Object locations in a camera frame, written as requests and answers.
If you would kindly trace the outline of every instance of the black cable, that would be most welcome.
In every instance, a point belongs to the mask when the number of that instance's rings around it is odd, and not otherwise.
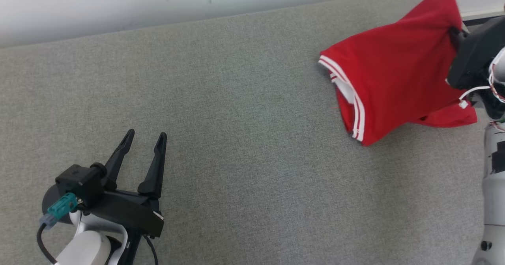
[[[47,249],[45,249],[45,246],[42,242],[42,231],[44,231],[45,226],[46,226],[46,224],[42,224],[42,225],[40,225],[40,228],[38,228],[38,231],[37,231],[38,247],[40,248],[40,251],[42,251],[42,253],[44,254],[45,258],[47,258],[47,260],[49,260],[49,262],[51,262],[52,264],[56,264],[56,263],[58,263],[58,261],[56,261],[56,259],[54,259],[54,257],[52,257],[52,255],[49,253],[49,251],[47,251]]]
[[[155,257],[155,265],[159,265],[157,262],[157,255],[156,255],[156,251],[155,251],[155,246],[153,245],[153,243],[151,242],[151,240],[149,239],[149,237],[147,235],[143,235],[143,237],[148,242],[149,247],[151,248],[151,251],[153,251],[153,256]]]

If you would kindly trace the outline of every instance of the teal connector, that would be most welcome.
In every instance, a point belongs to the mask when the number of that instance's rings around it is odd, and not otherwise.
[[[74,193],[66,193],[56,203],[54,203],[47,213],[53,215],[56,219],[62,218],[77,207],[77,197]]]

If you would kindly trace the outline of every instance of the red garment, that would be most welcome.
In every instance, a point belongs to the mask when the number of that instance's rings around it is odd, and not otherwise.
[[[424,0],[394,24],[354,35],[321,52],[337,85],[342,118],[368,146],[407,123],[456,127],[477,121],[459,107],[464,91],[445,79],[456,50],[449,29],[461,29],[456,0]]]

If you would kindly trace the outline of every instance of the gray fabric surface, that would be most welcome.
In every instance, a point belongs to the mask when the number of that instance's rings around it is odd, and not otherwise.
[[[340,0],[0,50],[0,263],[45,264],[41,201],[71,164],[135,191],[168,134],[160,264],[464,264],[482,232],[484,123],[344,130],[319,52],[421,0]],[[70,225],[43,236],[54,255]],[[153,264],[144,242],[135,264]]]

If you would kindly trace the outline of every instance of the red cloth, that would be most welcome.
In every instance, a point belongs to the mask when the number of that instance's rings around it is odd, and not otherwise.
[[[321,52],[352,137],[368,146],[407,122],[456,127],[477,121],[474,108],[458,105],[464,91],[445,81],[456,56],[452,26],[462,28],[456,0],[424,0],[396,23]]]

